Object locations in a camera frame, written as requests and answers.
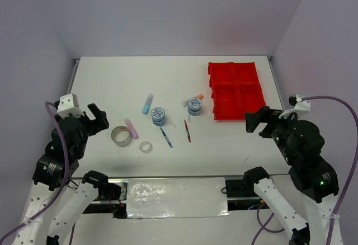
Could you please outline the blue patterned tape roll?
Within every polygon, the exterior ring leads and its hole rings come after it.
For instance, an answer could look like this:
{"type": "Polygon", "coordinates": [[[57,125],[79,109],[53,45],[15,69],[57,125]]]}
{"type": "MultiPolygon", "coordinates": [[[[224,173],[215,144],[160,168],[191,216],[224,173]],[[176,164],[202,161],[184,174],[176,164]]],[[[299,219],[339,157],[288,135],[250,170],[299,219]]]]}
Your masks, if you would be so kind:
{"type": "Polygon", "coordinates": [[[192,97],[187,103],[187,110],[191,116],[197,116],[200,114],[202,108],[202,102],[198,97],[192,97]]]}
{"type": "Polygon", "coordinates": [[[163,126],[166,123],[166,113],[161,107],[155,107],[151,111],[152,123],[156,126],[163,126]]]}

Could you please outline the blue pen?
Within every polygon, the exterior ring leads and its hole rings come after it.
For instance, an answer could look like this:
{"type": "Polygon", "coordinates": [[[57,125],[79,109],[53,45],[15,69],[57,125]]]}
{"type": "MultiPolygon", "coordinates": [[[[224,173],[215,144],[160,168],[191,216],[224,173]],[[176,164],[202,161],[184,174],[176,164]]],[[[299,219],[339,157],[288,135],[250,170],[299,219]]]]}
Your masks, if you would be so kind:
{"type": "Polygon", "coordinates": [[[162,134],[163,134],[163,136],[164,136],[164,138],[165,138],[167,144],[169,145],[169,147],[170,147],[170,148],[173,148],[173,146],[172,146],[172,144],[171,144],[171,142],[170,142],[170,140],[169,140],[167,134],[166,134],[165,131],[163,130],[163,128],[162,128],[162,127],[159,127],[159,128],[160,128],[160,130],[161,130],[161,132],[162,132],[162,134]]]}

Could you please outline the red pen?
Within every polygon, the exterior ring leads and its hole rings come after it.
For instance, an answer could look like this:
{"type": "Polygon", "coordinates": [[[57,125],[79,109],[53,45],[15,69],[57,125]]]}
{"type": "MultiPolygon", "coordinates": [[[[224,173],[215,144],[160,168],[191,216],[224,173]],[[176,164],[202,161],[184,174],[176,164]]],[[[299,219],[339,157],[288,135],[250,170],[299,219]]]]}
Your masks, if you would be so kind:
{"type": "Polygon", "coordinates": [[[188,127],[188,124],[187,124],[186,120],[184,120],[184,125],[185,125],[186,134],[187,134],[187,139],[188,139],[188,142],[190,143],[191,142],[191,137],[190,137],[189,127],[188,127]]]}

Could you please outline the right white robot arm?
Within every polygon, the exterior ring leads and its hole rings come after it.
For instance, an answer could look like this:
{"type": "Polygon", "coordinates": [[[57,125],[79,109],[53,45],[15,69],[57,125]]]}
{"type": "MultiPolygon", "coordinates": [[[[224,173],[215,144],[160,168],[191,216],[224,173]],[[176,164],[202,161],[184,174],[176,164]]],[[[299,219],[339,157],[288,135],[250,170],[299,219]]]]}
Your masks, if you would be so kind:
{"type": "Polygon", "coordinates": [[[299,120],[295,112],[283,117],[281,110],[268,106],[256,113],[247,112],[244,117],[248,133],[260,123],[266,124],[259,135],[272,139],[290,166],[289,176],[304,200],[307,218],[292,208],[262,167],[244,173],[244,191],[257,194],[269,206],[284,227],[289,244],[342,244],[338,216],[333,212],[338,200],[338,178],[321,157],[324,139],[318,127],[299,120]]]}

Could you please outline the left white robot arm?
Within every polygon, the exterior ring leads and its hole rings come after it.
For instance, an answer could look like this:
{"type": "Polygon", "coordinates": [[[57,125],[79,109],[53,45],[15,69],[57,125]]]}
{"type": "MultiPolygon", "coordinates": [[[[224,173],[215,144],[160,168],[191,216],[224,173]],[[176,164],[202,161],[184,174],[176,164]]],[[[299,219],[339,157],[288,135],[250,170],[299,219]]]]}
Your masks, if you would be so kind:
{"type": "Polygon", "coordinates": [[[33,184],[28,206],[22,223],[6,233],[1,241],[13,235],[13,244],[64,244],[72,242],[76,222],[96,199],[120,198],[122,188],[111,183],[100,172],[87,172],[72,197],[58,208],[72,175],[84,156],[88,138],[109,128],[106,113],[94,103],[88,108],[94,115],[91,120],[86,113],[63,100],[53,104],[57,110],[49,115],[55,124],[51,141],[44,155],[37,161],[32,177],[33,184]]]}

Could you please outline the large grey tape roll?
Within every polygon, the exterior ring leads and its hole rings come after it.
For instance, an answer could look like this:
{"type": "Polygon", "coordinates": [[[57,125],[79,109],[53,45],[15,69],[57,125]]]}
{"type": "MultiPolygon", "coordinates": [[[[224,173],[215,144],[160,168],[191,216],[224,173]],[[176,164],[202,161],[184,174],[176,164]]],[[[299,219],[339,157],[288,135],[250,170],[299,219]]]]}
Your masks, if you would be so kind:
{"type": "Polygon", "coordinates": [[[130,144],[132,136],[126,126],[117,126],[111,132],[111,139],[118,147],[125,147],[130,144]]]}

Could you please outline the red compartment bin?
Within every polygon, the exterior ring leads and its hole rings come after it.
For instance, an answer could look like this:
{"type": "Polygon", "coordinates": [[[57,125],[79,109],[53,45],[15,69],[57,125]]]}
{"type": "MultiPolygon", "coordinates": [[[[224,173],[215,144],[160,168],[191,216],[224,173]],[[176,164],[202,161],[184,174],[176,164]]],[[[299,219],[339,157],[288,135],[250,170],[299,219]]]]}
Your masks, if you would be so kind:
{"type": "Polygon", "coordinates": [[[214,120],[244,120],[266,105],[254,62],[210,62],[208,74],[214,120]]]}

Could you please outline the pink purple highlighter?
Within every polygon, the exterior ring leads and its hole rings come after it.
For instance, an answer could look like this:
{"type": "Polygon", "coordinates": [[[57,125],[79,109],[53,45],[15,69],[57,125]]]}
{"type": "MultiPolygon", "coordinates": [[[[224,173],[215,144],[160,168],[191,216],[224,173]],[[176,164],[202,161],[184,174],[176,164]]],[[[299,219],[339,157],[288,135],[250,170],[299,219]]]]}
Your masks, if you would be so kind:
{"type": "Polygon", "coordinates": [[[133,139],[138,139],[139,135],[137,133],[137,131],[135,130],[135,127],[133,126],[132,122],[130,121],[130,119],[125,118],[124,122],[126,124],[126,127],[130,130],[131,136],[133,139]]]}

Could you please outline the blue highlighter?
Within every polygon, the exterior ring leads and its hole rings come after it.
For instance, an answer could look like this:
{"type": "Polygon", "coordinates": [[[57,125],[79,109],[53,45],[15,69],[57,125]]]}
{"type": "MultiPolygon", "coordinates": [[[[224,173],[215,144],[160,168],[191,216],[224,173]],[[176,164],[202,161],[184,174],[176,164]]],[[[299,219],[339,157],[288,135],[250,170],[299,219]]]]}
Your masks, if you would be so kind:
{"type": "Polygon", "coordinates": [[[148,95],[147,99],[146,99],[146,102],[145,102],[144,106],[143,106],[143,109],[142,109],[143,114],[146,115],[149,112],[149,109],[150,109],[150,106],[152,104],[153,98],[154,98],[154,95],[150,93],[148,95]]]}

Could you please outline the small clear tape roll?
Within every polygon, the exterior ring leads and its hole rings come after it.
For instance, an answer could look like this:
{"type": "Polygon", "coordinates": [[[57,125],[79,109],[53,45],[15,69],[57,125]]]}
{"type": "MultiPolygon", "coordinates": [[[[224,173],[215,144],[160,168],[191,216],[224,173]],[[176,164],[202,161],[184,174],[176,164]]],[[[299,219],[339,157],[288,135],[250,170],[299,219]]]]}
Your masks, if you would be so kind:
{"type": "Polygon", "coordinates": [[[142,142],[142,143],[140,144],[139,149],[140,149],[140,151],[141,151],[142,153],[147,154],[147,153],[150,153],[150,152],[152,151],[153,146],[152,146],[151,142],[149,142],[149,141],[144,141],[144,142],[142,142]]]}

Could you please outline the orange grey highlighter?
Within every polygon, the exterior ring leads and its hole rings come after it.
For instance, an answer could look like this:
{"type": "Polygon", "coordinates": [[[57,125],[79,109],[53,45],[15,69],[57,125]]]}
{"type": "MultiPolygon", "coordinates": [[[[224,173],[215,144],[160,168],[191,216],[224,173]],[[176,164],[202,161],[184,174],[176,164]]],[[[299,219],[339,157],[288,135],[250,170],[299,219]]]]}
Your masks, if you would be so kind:
{"type": "MultiPolygon", "coordinates": [[[[199,94],[199,95],[196,96],[196,98],[202,100],[202,99],[204,98],[204,96],[203,96],[202,94],[199,94]]],[[[185,100],[185,101],[182,103],[183,107],[186,107],[186,106],[188,105],[189,101],[190,101],[190,98],[187,99],[187,100],[185,100]]]]}

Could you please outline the silver foil panel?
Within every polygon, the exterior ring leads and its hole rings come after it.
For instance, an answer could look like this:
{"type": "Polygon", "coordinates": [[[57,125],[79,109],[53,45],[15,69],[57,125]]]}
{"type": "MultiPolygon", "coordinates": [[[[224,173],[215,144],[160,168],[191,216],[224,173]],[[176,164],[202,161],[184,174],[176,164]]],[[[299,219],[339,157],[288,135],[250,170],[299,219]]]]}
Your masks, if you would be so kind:
{"type": "Polygon", "coordinates": [[[133,179],[128,183],[126,213],[133,219],[227,216],[225,179],[133,179]]]}

